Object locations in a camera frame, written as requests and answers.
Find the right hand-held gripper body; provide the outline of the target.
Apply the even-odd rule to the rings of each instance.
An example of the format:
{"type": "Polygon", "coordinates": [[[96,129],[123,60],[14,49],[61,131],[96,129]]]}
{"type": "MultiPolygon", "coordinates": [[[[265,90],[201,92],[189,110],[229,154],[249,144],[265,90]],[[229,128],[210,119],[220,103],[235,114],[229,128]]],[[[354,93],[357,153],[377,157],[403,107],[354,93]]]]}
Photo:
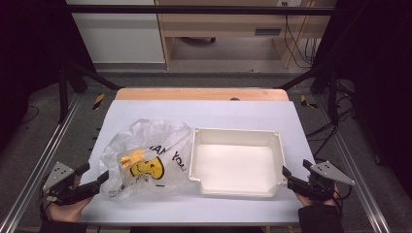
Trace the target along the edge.
{"type": "Polygon", "coordinates": [[[335,183],[353,186],[356,182],[329,161],[313,164],[308,177],[309,194],[313,201],[326,201],[333,198],[335,183]]]}

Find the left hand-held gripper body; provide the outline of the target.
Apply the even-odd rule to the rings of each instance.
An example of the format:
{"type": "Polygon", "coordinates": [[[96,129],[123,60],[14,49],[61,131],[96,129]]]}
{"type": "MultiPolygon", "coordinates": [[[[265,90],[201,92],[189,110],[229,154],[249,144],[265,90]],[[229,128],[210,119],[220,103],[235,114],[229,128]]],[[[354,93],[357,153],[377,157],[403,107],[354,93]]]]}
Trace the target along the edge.
{"type": "Polygon", "coordinates": [[[72,205],[78,202],[75,179],[81,175],[73,169],[57,161],[42,184],[44,200],[59,206],[72,205]]]}

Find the small yellow toy block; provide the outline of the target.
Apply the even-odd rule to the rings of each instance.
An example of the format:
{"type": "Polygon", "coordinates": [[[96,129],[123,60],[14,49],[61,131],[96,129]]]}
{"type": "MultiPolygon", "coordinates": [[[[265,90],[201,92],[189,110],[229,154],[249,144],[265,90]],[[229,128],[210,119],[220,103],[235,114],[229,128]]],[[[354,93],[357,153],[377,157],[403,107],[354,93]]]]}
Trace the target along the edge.
{"type": "Polygon", "coordinates": [[[140,149],[128,151],[120,157],[121,166],[126,169],[145,159],[144,151],[140,149]]]}

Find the white plastic tray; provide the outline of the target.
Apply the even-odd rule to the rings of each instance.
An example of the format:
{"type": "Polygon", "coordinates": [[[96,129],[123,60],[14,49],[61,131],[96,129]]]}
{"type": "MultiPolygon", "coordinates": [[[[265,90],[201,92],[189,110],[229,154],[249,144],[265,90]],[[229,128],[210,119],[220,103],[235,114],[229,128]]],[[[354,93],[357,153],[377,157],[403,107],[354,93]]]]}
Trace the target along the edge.
{"type": "Polygon", "coordinates": [[[206,195],[273,197],[286,183],[277,131],[196,128],[189,179],[206,195]]]}

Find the clear plastic bag smiley print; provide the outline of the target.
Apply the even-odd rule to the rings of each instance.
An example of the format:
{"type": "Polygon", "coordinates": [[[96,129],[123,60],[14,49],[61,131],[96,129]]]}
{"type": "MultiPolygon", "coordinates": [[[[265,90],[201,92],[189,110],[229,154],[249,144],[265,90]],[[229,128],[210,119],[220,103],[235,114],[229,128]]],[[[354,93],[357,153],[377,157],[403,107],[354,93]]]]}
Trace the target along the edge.
{"type": "Polygon", "coordinates": [[[109,172],[101,190],[113,199],[138,194],[175,194],[189,181],[193,130],[185,123],[139,119],[103,150],[99,169],[109,172]],[[120,157],[140,149],[145,159],[124,169],[120,157]]]}

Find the person's right hand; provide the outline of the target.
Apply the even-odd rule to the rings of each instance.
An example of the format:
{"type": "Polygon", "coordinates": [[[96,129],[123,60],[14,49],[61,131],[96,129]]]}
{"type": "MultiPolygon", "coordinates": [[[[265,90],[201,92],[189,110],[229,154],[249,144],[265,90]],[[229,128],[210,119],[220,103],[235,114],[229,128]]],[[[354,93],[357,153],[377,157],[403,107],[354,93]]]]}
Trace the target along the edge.
{"type": "Polygon", "coordinates": [[[296,196],[297,200],[298,200],[304,207],[308,207],[308,206],[311,206],[311,205],[327,205],[327,206],[336,207],[336,206],[337,206],[336,200],[337,200],[337,198],[339,197],[339,190],[338,190],[338,188],[336,187],[336,188],[334,189],[333,198],[332,198],[332,199],[329,199],[329,200],[326,200],[326,201],[324,201],[324,202],[312,201],[312,200],[308,199],[307,197],[302,196],[302,195],[300,195],[300,194],[298,194],[298,193],[296,193],[295,196],[296,196]]]}

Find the person's left hand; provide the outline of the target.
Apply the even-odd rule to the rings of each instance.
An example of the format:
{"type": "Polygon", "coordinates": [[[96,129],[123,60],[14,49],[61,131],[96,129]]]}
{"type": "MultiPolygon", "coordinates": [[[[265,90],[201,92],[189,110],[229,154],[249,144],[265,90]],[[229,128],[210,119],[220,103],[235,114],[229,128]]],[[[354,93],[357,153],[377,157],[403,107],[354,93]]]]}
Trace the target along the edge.
{"type": "Polygon", "coordinates": [[[82,216],[83,209],[90,203],[92,197],[78,203],[59,206],[54,203],[46,208],[47,217],[52,221],[77,222],[82,216]]]}

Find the yellow black tape piece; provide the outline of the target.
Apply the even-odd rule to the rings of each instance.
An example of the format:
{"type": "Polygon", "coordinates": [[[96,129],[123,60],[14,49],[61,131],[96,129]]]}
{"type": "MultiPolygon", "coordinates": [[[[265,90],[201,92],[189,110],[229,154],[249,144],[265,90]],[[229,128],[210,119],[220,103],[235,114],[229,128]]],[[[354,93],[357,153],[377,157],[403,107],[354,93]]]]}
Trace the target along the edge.
{"type": "Polygon", "coordinates": [[[308,103],[304,95],[300,95],[300,104],[301,106],[308,107],[311,109],[318,109],[317,104],[308,103]]]}
{"type": "Polygon", "coordinates": [[[95,99],[94,105],[92,107],[93,110],[98,110],[99,109],[104,97],[105,97],[104,93],[98,94],[98,96],[95,99]]]}

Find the white table cover sheet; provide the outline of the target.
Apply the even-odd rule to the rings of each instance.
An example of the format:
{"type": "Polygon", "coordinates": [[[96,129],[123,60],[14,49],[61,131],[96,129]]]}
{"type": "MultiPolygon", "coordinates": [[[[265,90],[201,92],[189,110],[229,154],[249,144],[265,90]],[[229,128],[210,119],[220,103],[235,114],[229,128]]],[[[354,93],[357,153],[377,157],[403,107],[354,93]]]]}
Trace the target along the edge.
{"type": "MultiPolygon", "coordinates": [[[[291,101],[127,101],[112,103],[90,156],[90,181],[98,174],[103,149],[138,118],[173,119],[191,128],[277,131],[285,165],[304,179],[304,159],[311,160],[301,122],[291,101]]],[[[273,197],[206,195],[196,182],[178,194],[138,194],[123,200],[96,195],[81,220],[108,226],[264,226],[296,223],[301,204],[286,184],[273,197]]]]}

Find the black curtain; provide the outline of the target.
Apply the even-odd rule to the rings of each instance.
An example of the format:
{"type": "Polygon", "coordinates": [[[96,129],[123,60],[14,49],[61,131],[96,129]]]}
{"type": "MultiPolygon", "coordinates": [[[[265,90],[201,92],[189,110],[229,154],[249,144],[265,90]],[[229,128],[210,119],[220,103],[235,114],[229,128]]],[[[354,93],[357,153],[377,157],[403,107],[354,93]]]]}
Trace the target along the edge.
{"type": "Polygon", "coordinates": [[[337,0],[316,55],[355,85],[354,106],[382,159],[412,198],[412,0],[337,0]]]}
{"type": "Polygon", "coordinates": [[[58,82],[64,63],[93,70],[66,0],[0,0],[0,151],[28,109],[30,95],[58,82]]]}

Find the white cabinet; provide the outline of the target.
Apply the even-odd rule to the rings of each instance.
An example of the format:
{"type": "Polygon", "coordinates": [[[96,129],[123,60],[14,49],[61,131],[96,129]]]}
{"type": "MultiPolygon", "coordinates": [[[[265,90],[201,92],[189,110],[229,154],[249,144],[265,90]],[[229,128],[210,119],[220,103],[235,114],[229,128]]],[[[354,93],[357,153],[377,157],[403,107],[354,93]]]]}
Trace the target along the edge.
{"type": "Polygon", "coordinates": [[[73,14],[94,63],[163,63],[156,14],[73,14]]]}

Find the grey desk label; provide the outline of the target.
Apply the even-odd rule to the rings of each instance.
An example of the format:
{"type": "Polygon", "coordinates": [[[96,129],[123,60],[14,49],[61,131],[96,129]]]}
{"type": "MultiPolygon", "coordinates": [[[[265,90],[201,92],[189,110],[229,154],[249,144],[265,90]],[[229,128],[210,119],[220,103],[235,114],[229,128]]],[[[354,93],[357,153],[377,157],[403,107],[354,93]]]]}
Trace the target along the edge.
{"type": "Polygon", "coordinates": [[[281,28],[256,28],[255,36],[279,36],[281,28]]]}

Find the light wooden desk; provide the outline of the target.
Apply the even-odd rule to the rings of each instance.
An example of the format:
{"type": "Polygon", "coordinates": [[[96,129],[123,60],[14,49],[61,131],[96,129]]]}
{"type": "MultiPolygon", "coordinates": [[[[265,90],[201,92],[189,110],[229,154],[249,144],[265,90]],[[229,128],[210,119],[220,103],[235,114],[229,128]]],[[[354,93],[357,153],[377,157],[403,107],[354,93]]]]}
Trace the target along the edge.
{"type": "MultiPolygon", "coordinates": [[[[277,7],[278,0],[154,0],[158,6],[242,6],[277,7]]],[[[337,0],[302,0],[299,7],[323,8],[336,5],[337,0]]],[[[160,14],[162,36],[168,40],[179,37],[268,37],[274,42],[285,68],[300,55],[298,44],[303,38],[320,40],[329,21],[328,16],[271,15],[186,15],[160,14]],[[281,28],[279,36],[255,36],[256,28],[281,28]]]]}

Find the aluminium rail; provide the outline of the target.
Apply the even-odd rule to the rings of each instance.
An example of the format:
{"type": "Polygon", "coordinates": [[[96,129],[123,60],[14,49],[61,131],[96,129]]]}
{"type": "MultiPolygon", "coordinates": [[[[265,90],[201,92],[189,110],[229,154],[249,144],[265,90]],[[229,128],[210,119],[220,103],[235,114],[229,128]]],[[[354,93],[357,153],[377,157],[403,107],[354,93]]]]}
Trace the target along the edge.
{"type": "Polygon", "coordinates": [[[33,195],[37,192],[39,184],[47,169],[50,162],[52,161],[54,154],[65,135],[67,128],[69,127],[74,114],[76,113],[79,103],[82,100],[83,95],[74,93],[72,101],[68,107],[68,113],[63,118],[63,120],[56,126],[47,146],[43,150],[36,166],[34,167],[32,173],[30,174],[27,182],[25,183],[23,189],[21,190],[16,202],[9,210],[7,215],[0,222],[0,233],[14,233],[18,223],[20,222],[22,215],[24,214],[27,206],[33,195]]]}
{"type": "Polygon", "coordinates": [[[362,143],[358,129],[354,132],[349,130],[349,126],[357,122],[353,119],[355,110],[348,98],[339,97],[336,105],[339,115],[337,125],[331,126],[331,136],[322,149],[317,149],[316,157],[330,160],[356,182],[351,194],[348,186],[338,186],[342,196],[347,195],[343,201],[344,228],[349,233],[391,233],[363,174],[364,166],[356,162],[357,158],[368,156],[369,148],[362,143]]]}

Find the black metal frame stand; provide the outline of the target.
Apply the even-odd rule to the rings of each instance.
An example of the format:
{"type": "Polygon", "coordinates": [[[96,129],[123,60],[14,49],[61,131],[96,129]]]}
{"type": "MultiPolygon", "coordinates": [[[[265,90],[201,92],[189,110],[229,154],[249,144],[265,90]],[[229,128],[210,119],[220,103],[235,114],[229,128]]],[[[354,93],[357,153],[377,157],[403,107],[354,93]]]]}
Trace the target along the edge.
{"type": "Polygon", "coordinates": [[[68,117],[69,103],[68,103],[68,91],[67,84],[69,83],[76,93],[85,93],[87,90],[84,77],[89,77],[94,81],[103,84],[104,86],[112,90],[120,90],[121,86],[112,83],[102,77],[100,77],[96,71],[87,69],[79,63],[66,63],[63,64],[59,70],[59,104],[60,104],[60,118],[59,123],[63,122],[68,117]]]}
{"type": "Polygon", "coordinates": [[[314,78],[310,90],[313,94],[322,93],[325,88],[328,88],[328,98],[327,98],[327,115],[334,125],[337,125],[337,104],[336,104],[336,93],[337,93],[337,78],[336,73],[332,65],[320,64],[316,67],[311,68],[309,71],[301,74],[297,78],[281,84],[279,89],[288,90],[293,86],[308,80],[309,78],[314,78]]]}

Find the black horizontal frame bar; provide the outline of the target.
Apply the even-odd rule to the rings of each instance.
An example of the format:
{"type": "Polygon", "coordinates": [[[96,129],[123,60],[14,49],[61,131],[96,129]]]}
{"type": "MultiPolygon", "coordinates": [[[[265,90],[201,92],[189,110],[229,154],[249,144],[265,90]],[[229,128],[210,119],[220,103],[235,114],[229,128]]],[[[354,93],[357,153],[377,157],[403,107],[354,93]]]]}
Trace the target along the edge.
{"type": "Polygon", "coordinates": [[[337,13],[335,8],[241,6],[68,5],[66,9],[83,14],[332,16],[337,13]]]}

